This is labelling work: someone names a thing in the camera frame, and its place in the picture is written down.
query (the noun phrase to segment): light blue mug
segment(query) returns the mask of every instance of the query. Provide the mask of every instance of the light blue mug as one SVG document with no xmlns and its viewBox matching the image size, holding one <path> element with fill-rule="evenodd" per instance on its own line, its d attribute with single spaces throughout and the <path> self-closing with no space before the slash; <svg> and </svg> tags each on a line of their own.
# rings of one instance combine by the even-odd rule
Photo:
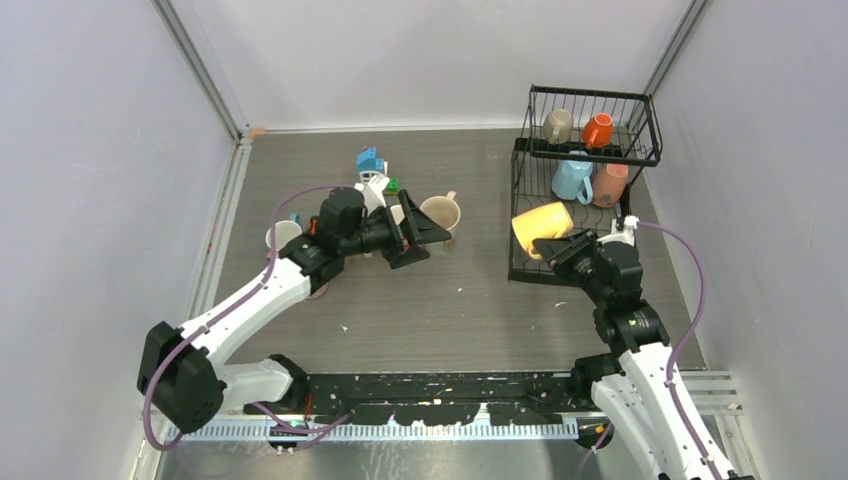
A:
<svg viewBox="0 0 848 480">
<path fill-rule="evenodd" d="M 572 150 L 571 155 L 589 155 L 582 150 Z M 559 162 L 551 182 L 554 195 L 563 200 L 577 200 L 583 205 L 592 202 L 592 162 L 565 160 Z"/>
</svg>

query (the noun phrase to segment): dish rack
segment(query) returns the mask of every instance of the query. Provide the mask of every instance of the dish rack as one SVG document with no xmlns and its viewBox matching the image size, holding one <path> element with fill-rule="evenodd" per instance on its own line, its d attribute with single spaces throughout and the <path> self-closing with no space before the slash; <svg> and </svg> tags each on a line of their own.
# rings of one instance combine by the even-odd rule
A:
<svg viewBox="0 0 848 480">
<path fill-rule="evenodd" d="M 542 134 L 545 117 L 553 110 L 564 108 L 574 118 L 570 141 L 551 144 Z M 613 118 L 610 143 L 603 148 L 587 149 L 580 140 L 589 119 L 598 113 Z M 582 150 L 588 155 L 568 152 Z M 612 222 L 629 215 L 631 186 L 645 167 L 655 167 L 662 153 L 662 133 L 650 95 L 607 92 L 576 88 L 530 87 L 530 98 L 521 136 L 515 139 L 512 151 L 510 218 L 555 201 L 565 204 L 574 221 L 574 230 L 593 229 L 598 235 L 610 233 Z M 551 191 L 551 181 L 558 163 L 564 160 L 602 164 L 618 163 L 631 166 L 629 181 L 619 202 L 612 208 L 560 200 Z M 547 264 L 534 260 L 521 248 L 510 225 L 509 275 L 513 281 L 568 285 L 554 276 Z"/>
</svg>

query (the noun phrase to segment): gray table surface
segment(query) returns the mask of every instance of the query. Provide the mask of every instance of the gray table surface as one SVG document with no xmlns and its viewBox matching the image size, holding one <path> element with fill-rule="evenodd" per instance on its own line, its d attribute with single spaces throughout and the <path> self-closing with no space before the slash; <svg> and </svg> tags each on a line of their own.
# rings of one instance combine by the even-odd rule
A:
<svg viewBox="0 0 848 480">
<path fill-rule="evenodd" d="M 449 256 L 392 271 L 379 255 L 346 262 L 320 299 L 271 321 L 233 356 L 252 362 L 283 353 L 307 372 L 568 370 L 608 351 L 591 302 L 578 289 L 507 281 L 510 154 L 517 130 L 284 134 L 258 137 L 247 168 L 223 272 L 220 301 L 265 264 L 265 231 L 276 204 L 298 188 L 357 181 L 355 159 L 376 146 L 417 202 L 457 192 L 462 219 Z M 284 212 L 308 218 L 327 191 Z M 643 181 L 633 211 L 656 214 Z M 677 278 L 659 233 L 640 230 L 644 298 L 672 340 L 689 325 Z M 692 342 L 683 368 L 703 360 Z"/>
<path fill-rule="evenodd" d="M 157 480 L 564 480 L 585 449 L 569 440 L 325 443 L 277 457 L 267 444 L 180 445 Z M 638 466 L 620 438 L 589 460 L 582 480 L 632 479 Z"/>
</svg>

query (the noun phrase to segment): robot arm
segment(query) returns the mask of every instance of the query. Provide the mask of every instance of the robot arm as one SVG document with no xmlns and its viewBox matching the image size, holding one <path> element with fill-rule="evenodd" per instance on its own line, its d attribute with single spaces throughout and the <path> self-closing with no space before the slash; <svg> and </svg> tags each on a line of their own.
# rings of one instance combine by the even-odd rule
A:
<svg viewBox="0 0 848 480">
<path fill-rule="evenodd" d="M 229 312 L 165 367 L 153 392 L 153 404 L 183 433 L 200 429 L 221 409 L 257 401 L 297 406 L 302 401 L 306 374 L 282 355 L 254 364 L 226 362 L 265 324 L 341 273 L 346 256 L 379 251 L 396 269 L 429 258 L 421 245 L 450 239 L 450 233 L 421 213 L 406 191 L 398 194 L 404 211 L 398 225 L 382 195 L 368 187 L 333 190 L 321 204 L 315 231 L 280 250 L 267 281 L 260 273 L 209 312 L 176 329 L 162 322 L 150 330 L 138 376 L 142 393 L 177 345 L 205 329 L 209 319 Z"/>
<path fill-rule="evenodd" d="M 679 409 L 669 391 L 669 336 L 657 312 L 641 298 L 642 266 L 634 236 L 638 221 L 633 216 L 614 220 L 612 233 L 601 238 L 586 230 L 534 241 L 551 270 L 594 302 L 595 329 L 611 350 L 575 362 L 578 395 L 591 398 L 607 414 L 633 453 L 641 478 L 712 479 L 709 463 L 721 478 L 738 478 L 707 431 L 676 365 L 672 382 Z M 705 458 L 680 410 L 706 445 Z"/>
</svg>

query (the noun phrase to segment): white mug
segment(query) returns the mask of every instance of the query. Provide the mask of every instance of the white mug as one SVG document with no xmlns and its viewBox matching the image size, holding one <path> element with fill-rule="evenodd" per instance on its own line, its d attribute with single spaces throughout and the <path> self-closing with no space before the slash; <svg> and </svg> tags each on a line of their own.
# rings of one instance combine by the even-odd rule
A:
<svg viewBox="0 0 848 480">
<path fill-rule="evenodd" d="M 431 255 L 446 255 L 456 244 L 456 227 L 459 225 L 462 211 L 454 198 L 456 198 L 456 192 L 448 192 L 445 196 L 430 197 L 421 203 L 421 213 L 451 234 L 450 240 L 424 245 Z"/>
<path fill-rule="evenodd" d="M 545 117 L 542 136 L 551 144 L 570 142 L 572 128 L 574 128 L 574 118 L 571 112 L 558 108 Z"/>
<path fill-rule="evenodd" d="M 283 220 L 281 222 L 277 222 L 277 225 L 274 227 L 274 235 L 275 235 L 275 243 L 277 244 L 278 252 L 286 246 L 292 239 L 297 237 L 303 233 L 303 229 L 300 228 L 300 225 L 291 220 Z M 268 248 L 271 248 L 271 229 L 269 228 L 267 232 L 265 232 L 265 245 Z"/>
</svg>

